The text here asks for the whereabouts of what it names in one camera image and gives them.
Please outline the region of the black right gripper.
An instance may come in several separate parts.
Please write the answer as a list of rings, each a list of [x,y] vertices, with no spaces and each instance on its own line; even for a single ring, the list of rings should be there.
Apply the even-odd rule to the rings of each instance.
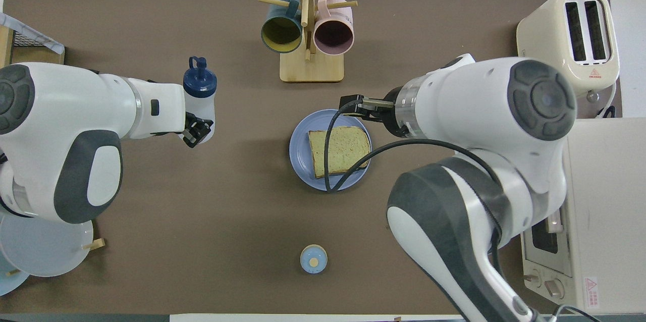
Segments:
[[[394,105],[401,89],[402,87],[396,87],[395,89],[390,90],[390,92],[383,97],[383,101],[392,102]],[[394,106],[392,108],[376,108],[375,110],[358,108],[358,106],[362,104],[363,99],[364,96],[361,94],[341,96],[339,100],[339,109],[349,110],[349,117],[357,117],[365,121],[383,123],[385,128],[396,137],[404,138],[410,133],[407,126],[399,126]]]

